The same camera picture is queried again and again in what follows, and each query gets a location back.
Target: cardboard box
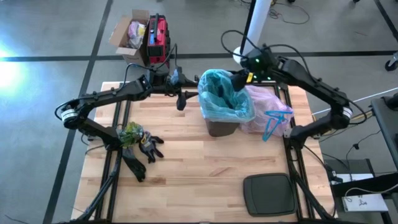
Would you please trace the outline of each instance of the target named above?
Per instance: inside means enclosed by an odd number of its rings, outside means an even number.
[[[132,10],[132,16],[122,16],[119,23],[113,30],[109,43],[117,47],[116,53],[123,56],[127,63],[136,63],[142,66],[146,66],[149,58],[147,55],[147,43],[148,43],[148,28],[145,30],[145,35],[142,40],[142,44],[139,49],[131,49],[126,47],[129,40],[128,30],[132,21],[138,21],[141,24],[148,26],[149,22],[149,11],[147,10]]]

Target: black glove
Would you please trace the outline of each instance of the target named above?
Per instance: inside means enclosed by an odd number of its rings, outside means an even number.
[[[137,177],[138,182],[142,182],[145,179],[145,166],[135,157],[132,147],[123,149],[122,153],[123,160],[130,168],[132,173]]]
[[[139,150],[141,150],[141,152],[148,157],[148,163],[156,161],[154,153],[160,158],[164,157],[163,154],[156,148],[156,143],[163,144],[164,141],[157,136],[150,135],[150,132],[144,131],[144,134],[139,141]]]

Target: black wheel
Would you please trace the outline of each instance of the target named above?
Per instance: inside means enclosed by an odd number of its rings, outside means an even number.
[[[388,72],[394,71],[398,67],[398,61],[394,62],[391,66],[388,66],[389,64],[390,64],[390,61],[386,62],[386,65],[384,66],[384,68]]]

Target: green plush toy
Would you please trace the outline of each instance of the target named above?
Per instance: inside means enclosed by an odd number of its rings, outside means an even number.
[[[144,133],[144,128],[141,125],[130,122],[127,127],[120,133],[120,140],[122,141],[122,147],[128,148],[129,146],[137,143]]]

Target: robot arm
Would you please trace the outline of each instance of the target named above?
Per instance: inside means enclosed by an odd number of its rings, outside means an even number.
[[[325,117],[306,126],[296,126],[285,132],[294,148],[303,148],[309,136],[324,134],[331,129],[343,129],[349,125],[352,110],[345,93],[338,88],[315,79],[295,60],[284,57],[274,57],[271,50],[263,45],[261,49],[253,49],[241,60],[244,68],[231,77],[235,91],[242,89],[246,83],[275,80],[282,88],[286,85],[299,86],[331,106],[331,111]]]
[[[106,128],[88,119],[88,114],[92,109],[124,100],[141,101],[151,94],[178,96],[177,109],[183,110],[187,104],[186,100],[196,96],[198,93],[187,91],[183,93],[181,87],[197,84],[185,77],[181,67],[178,67],[171,79],[167,77],[168,74],[166,73],[159,74],[149,71],[147,75],[142,75],[137,80],[129,82],[121,88],[112,88],[98,93],[93,92],[71,100],[61,107],[63,125],[68,129],[79,129],[84,134],[99,136]]]

